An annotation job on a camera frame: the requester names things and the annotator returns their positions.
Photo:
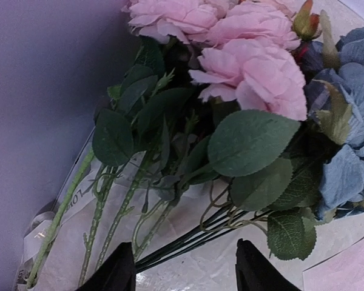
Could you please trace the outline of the pink wrapping paper sheet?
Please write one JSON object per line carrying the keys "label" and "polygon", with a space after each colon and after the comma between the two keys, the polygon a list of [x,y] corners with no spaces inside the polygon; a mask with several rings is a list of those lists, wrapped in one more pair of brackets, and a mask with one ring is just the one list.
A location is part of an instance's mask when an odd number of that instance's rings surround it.
{"label": "pink wrapping paper sheet", "polygon": [[364,238],[303,272],[303,289],[364,291]]}

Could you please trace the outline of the pink fake rose bunch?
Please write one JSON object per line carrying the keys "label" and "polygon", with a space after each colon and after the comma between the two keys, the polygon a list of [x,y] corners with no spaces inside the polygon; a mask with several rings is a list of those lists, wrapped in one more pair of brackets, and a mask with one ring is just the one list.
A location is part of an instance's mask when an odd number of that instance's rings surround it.
{"label": "pink fake rose bunch", "polygon": [[91,148],[25,288],[42,287],[58,230],[86,198],[95,209],[76,236],[75,287],[105,271],[121,241],[147,264],[143,253],[195,186],[230,181],[209,204],[217,213],[203,215],[195,233],[245,225],[233,197],[245,178],[283,178],[284,191],[294,171],[284,153],[307,118],[295,53],[311,6],[293,12],[290,1],[129,1],[124,11],[140,49],[123,81],[108,89]]}

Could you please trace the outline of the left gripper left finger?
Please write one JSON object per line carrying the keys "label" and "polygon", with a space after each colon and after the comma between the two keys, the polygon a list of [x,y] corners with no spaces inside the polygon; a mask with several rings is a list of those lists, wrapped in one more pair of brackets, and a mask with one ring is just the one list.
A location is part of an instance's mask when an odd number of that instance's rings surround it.
{"label": "left gripper left finger", "polygon": [[122,242],[77,291],[135,291],[132,243]]}

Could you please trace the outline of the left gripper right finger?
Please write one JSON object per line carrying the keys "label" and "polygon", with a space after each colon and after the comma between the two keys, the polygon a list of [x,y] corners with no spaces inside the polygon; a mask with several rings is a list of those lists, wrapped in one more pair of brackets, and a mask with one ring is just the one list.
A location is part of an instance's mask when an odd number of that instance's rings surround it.
{"label": "left gripper right finger", "polygon": [[238,291],[300,291],[249,240],[237,241],[236,260]]}

